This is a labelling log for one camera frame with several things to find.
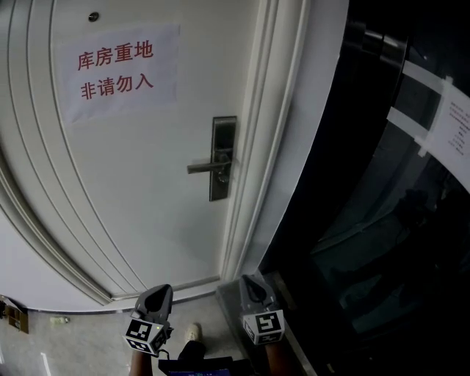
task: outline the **white door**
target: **white door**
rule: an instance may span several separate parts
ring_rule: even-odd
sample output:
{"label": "white door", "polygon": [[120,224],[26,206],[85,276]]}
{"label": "white door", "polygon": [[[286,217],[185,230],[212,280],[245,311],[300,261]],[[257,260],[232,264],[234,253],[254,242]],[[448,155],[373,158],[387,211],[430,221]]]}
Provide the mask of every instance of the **white door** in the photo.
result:
{"label": "white door", "polygon": [[[253,180],[261,184],[275,153],[272,145],[285,117],[281,107],[288,106],[305,7],[305,1],[262,0],[17,1],[8,70],[18,126],[9,130],[5,122],[1,125],[3,152],[47,231],[110,294],[220,278],[234,241],[237,210],[248,197],[241,195],[250,182],[249,162],[257,152],[264,156],[264,166],[253,173],[261,175]],[[90,18],[94,12],[96,20]],[[79,56],[96,53],[96,41],[110,35],[116,36],[116,46],[102,48],[114,52],[130,43],[137,53],[137,44],[145,40],[132,30],[148,27],[150,34],[143,35],[150,35],[153,51],[166,51],[151,35],[167,26],[173,30],[169,38],[176,55],[171,60],[175,70],[165,74],[174,74],[174,92],[162,94],[161,101],[155,97],[151,106],[124,101],[124,108],[101,113],[97,102],[93,116],[76,120],[66,114],[71,106],[81,113],[80,100],[89,98],[83,87],[76,87],[72,90],[81,98],[68,100],[61,48],[76,46],[79,68]],[[286,27],[290,40],[283,36]],[[82,51],[83,41],[97,48]],[[288,56],[273,58],[276,48]],[[119,69],[113,71],[115,82],[128,73]],[[138,73],[133,71],[133,90]],[[150,90],[149,81],[141,89]],[[209,174],[188,175],[187,165],[209,160],[212,120],[219,116],[237,117],[236,150],[229,198],[209,202]],[[259,140],[254,150],[262,120],[270,124],[272,131],[264,134],[271,138]],[[253,194],[258,200],[260,189]]]}

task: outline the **screen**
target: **screen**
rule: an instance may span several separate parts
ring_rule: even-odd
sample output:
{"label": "screen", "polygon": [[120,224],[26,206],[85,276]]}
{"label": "screen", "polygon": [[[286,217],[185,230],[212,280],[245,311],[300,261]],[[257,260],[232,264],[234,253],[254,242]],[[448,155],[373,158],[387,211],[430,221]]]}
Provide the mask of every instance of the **screen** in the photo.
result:
{"label": "screen", "polygon": [[219,369],[218,371],[201,372],[170,372],[171,376],[230,376],[228,369]]}

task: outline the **black pants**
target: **black pants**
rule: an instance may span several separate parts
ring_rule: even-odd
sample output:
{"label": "black pants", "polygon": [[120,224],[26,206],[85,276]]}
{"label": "black pants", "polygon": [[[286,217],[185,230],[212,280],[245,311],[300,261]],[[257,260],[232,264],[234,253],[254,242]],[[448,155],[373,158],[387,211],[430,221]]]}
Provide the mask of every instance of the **black pants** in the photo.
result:
{"label": "black pants", "polygon": [[201,361],[204,359],[206,346],[196,341],[189,341],[178,357],[179,361]]}

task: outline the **door lever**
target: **door lever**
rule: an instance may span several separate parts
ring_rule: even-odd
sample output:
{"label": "door lever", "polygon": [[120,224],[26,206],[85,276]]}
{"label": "door lever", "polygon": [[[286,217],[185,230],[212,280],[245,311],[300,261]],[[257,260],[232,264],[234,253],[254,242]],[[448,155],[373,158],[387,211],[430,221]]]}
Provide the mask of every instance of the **door lever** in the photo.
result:
{"label": "door lever", "polygon": [[210,172],[209,201],[228,197],[234,155],[236,116],[214,117],[210,163],[190,164],[188,173]]}

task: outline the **paper notice on glass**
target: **paper notice on glass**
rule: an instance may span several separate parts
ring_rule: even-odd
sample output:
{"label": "paper notice on glass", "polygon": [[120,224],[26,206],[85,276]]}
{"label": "paper notice on glass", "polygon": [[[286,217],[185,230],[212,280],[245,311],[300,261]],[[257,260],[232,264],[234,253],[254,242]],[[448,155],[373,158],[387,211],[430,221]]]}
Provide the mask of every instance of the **paper notice on glass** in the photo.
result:
{"label": "paper notice on glass", "polygon": [[424,147],[470,192],[470,98],[444,82],[440,108]]}
{"label": "paper notice on glass", "polygon": [[102,32],[57,46],[65,125],[176,102],[179,25]]}

